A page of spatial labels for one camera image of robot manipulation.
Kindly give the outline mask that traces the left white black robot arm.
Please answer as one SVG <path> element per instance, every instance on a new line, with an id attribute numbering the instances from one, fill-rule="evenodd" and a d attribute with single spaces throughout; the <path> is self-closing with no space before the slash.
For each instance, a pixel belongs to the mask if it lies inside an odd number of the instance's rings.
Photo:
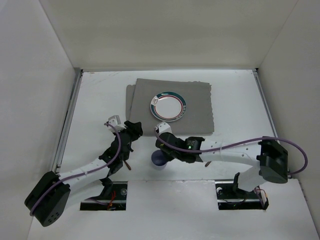
<path id="1" fill-rule="evenodd" d="M 143 135 L 141 122 L 125 121 L 121 124 L 115 117 L 105 125 L 114 134 L 110 146 L 87 165 L 64 172 L 46 172 L 24 201 L 30 215 L 35 217 L 43 227 L 58 220 L 70 201 L 72 195 L 85 187 L 97 183 L 101 195 L 111 191 L 113 182 L 110 176 L 117 173 L 133 152 L 132 143 Z"/>

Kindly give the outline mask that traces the lilac plastic cup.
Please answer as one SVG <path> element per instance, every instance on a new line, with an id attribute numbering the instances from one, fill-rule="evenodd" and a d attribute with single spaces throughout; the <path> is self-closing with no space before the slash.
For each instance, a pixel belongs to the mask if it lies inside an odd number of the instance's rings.
<path id="1" fill-rule="evenodd" d="M 163 170 L 167 165 L 167 160 L 161 150 L 156 150 L 151 155 L 152 167 L 156 170 Z"/>

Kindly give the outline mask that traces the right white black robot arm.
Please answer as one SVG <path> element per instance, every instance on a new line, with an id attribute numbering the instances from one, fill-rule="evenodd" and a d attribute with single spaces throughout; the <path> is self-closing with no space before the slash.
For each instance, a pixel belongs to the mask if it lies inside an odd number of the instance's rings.
<path id="1" fill-rule="evenodd" d="M 235 174 L 235 189 L 251 192 L 266 182 L 285 184 L 288 181 L 288 151 L 276 140 L 263 137 L 253 142 L 232 143 L 210 141 L 191 136 L 186 139 L 164 132 L 157 137 L 155 146 L 164 159 L 177 159 L 188 164 L 226 162 L 248 165 L 249 169 Z"/>

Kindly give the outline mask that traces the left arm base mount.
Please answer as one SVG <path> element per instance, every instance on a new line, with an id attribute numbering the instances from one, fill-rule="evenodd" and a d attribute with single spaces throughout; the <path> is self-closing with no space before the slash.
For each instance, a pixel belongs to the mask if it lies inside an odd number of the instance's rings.
<path id="1" fill-rule="evenodd" d="M 80 203 L 80 211 L 125 211 L 127 208 L 128 182 L 113 182 L 110 190 Z"/>

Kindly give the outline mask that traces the brown wooden spoon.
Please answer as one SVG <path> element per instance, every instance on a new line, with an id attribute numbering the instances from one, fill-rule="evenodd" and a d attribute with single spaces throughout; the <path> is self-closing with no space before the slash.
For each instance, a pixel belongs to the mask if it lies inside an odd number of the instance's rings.
<path id="1" fill-rule="evenodd" d="M 131 166 L 126 161 L 124 161 L 124 164 L 126 165 L 126 167 L 128 168 L 129 171 L 132 170 Z"/>

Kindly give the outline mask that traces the white plate green red rim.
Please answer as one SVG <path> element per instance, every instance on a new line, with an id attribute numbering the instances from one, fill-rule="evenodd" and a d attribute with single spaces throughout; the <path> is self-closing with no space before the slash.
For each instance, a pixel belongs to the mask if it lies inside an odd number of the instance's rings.
<path id="1" fill-rule="evenodd" d="M 155 95 L 150 102 L 152 115 L 163 122 L 181 119 L 187 110 L 185 99 L 173 91 L 164 91 Z"/>

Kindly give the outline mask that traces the grey cloth placemat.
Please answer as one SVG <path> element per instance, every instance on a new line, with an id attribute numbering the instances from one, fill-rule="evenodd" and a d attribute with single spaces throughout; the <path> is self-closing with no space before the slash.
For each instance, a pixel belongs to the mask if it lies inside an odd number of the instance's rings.
<path id="1" fill-rule="evenodd" d="M 211 90 L 207 82 L 138 78 L 135 84 L 126 87 L 125 117 L 132 123 L 141 122 L 143 135 L 153 137 L 154 127 L 161 121 L 151 112 L 152 98 L 162 92 L 174 92 L 186 101 L 186 111 L 182 118 L 169 123 L 173 133 L 178 136 L 209 136 L 215 130 Z"/>

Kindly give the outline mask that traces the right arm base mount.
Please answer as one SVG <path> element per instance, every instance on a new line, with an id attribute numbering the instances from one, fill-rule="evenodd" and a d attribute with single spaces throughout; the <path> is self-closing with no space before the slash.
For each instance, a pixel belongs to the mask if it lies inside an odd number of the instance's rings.
<path id="1" fill-rule="evenodd" d="M 221 211 L 233 210 L 267 210 L 269 198 L 260 186 L 252 191 L 244 191 L 234 187 L 232 181 L 216 181 L 215 190 L 217 206 Z"/>

